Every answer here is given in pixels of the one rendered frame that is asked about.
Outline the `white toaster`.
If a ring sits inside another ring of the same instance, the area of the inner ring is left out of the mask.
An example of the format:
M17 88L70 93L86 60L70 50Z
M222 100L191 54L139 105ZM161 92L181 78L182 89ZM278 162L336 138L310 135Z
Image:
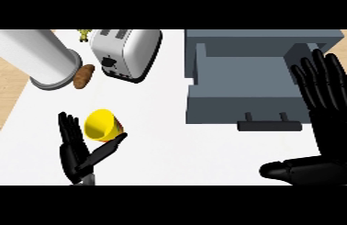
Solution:
M160 29L98 29L90 45L105 75L141 83L154 65L161 40Z

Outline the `small yellow-green figurine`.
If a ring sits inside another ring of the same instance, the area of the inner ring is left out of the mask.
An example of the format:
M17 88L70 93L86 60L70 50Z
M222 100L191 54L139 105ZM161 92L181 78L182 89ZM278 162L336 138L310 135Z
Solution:
M89 42L89 33L92 32L92 29L79 29L80 33L80 42Z

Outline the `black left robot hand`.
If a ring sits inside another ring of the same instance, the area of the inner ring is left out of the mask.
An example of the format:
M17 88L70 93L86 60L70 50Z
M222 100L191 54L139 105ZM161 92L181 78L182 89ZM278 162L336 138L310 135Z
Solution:
M65 112L58 114L58 126L62 138L59 146L59 159L64 173L76 186L82 178L93 173L93 166L99 164L118 150L120 143L127 134L123 133L114 140L108 141L93 152L89 151L83 139L79 118Z

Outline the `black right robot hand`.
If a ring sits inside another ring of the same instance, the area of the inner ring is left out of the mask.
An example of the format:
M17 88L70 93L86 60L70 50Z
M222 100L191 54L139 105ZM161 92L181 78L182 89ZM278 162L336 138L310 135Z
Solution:
M309 110L321 155L266 163L265 178L294 186L347 186L347 73L334 53L312 52L313 61L290 70Z

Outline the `yellow cup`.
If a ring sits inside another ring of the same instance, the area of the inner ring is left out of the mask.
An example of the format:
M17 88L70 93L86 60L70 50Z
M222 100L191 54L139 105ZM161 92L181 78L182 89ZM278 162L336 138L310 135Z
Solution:
M108 109L95 110L85 121L85 133L95 141L111 141L124 133L124 127Z

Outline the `grey open drawer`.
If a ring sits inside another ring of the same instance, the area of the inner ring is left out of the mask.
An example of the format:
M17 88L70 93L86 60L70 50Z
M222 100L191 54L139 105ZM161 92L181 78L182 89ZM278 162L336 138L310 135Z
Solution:
M312 51L330 51L344 35L337 29L188 29L186 122L235 124L254 120L309 122L306 102L290 72Z

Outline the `white cylindrical canister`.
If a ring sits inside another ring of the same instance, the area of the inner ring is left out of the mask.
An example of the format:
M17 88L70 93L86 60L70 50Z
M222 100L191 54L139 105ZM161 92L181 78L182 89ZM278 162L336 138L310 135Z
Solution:
M0 29L0 57L28 74L42 90L70 84L83 64L51 29Z

